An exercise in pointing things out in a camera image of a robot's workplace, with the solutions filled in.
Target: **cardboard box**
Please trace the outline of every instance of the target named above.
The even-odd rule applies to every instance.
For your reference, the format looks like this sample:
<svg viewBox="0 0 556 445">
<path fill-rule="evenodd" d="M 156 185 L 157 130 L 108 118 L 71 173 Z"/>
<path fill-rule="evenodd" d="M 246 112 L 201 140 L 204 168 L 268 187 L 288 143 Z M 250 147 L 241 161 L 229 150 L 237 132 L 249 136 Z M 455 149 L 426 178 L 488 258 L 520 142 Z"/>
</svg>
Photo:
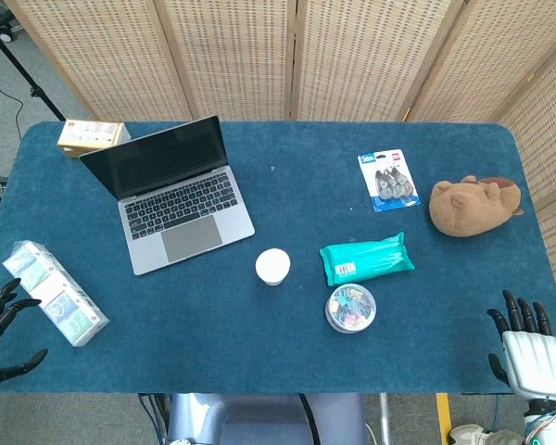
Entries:
<svg viewBox="0 0 556 445">
<path fill-rule="evenodd" d="M 45 246 L 23 241 L 3 264 L 72 346 L 86 345 L 109 323 Z"/>
<path fill-rule="evenodd" d="M 123 122 L 66 120 L 57 146 L 69 158 L 124 144 L 132 139 Z"/>
</svg>

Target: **round container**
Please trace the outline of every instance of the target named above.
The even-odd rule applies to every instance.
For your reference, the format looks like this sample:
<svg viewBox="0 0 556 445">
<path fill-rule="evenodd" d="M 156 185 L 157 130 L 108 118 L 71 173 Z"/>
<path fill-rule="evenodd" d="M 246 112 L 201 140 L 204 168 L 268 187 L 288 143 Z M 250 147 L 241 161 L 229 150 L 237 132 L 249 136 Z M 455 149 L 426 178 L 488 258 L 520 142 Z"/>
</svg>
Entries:
<svg viewBox="0 0 556 445">
<path fill-rule="evenodd" d="M 371 325 L 377 312 L 374 297 L 359 285 L 337 288 L 325 304 L 327 321 L 342 334 L 356 334 Z"/>
<path fill-rule="evenodd" d="M 258 277 L 269 286 L 278 286 L 288 275 L 290 258 L 279 248 L 270 248 L 261 252 L 256 260 Z"/>
</svg>

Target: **silver laptop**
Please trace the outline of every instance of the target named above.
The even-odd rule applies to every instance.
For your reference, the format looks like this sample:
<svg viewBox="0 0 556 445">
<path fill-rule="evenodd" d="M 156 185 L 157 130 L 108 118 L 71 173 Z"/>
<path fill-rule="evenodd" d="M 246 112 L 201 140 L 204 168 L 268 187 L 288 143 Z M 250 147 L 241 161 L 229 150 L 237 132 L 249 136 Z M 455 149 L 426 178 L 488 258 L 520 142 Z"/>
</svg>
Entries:
<svg viewBox="0 0 556 445">
<path fill-rule="evenodd" d="M 81 156 L 118 200 L 133 272 L 254 234 L 217 116 Z"/>
</svg>

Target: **green wrapped package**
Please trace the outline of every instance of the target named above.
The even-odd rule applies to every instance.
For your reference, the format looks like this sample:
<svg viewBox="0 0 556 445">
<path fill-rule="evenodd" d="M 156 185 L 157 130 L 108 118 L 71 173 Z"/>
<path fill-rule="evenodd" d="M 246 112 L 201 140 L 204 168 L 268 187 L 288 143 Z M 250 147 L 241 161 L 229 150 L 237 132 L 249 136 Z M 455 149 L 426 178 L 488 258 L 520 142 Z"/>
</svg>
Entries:
<svg viewBox="0 0 556 445">
<path fill-rule="evenodd" d="M 404 233 L 381 241 L 334 244 L 319 250 L 328 286 L 358 283 L 387 273 L 415 269 L 404 247 Z"/>
</svg>

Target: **blue table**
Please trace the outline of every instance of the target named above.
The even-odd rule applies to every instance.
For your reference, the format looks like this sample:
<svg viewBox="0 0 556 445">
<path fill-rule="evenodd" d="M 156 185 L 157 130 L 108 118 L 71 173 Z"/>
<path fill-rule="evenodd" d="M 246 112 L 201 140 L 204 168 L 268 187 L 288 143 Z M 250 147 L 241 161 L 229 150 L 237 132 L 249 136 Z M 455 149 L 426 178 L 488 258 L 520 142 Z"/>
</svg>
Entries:
<svg viewBox="0 0 556 445">
<path fill-rule="evenodd" d="M 172 123 L 129 124 L 135 136 Z M 32 127 L 0 211 L 2 261 L 13 243 L 46 245 L 110 318 L 73 348 L 39 310 L 4 336 L 0 363 L 48 348 L 31 374 L 0 391 L 507 392 L 488 369 L 501 352 L 486 309 L 500 291 L 539 300 L 556 334 L 556 287 L 511 134 L 492 124 L 225 122 L 222 130 L 256 234 L 136 277 L 114 198 L 56 148 L 59 122 Z M 423 204 L 375 213 L 357 156 L 401 148 Z M 428 216 L 439 180 L 506 176 L 524 216 L 472 238 L 440 234 Z M 318 249 L 406 233 L 416 270 L 364 282 L 377 317 L 337 333 Z M 291 256 L 278 287 L 257 278 L 266 249 Z"/>
</svg>

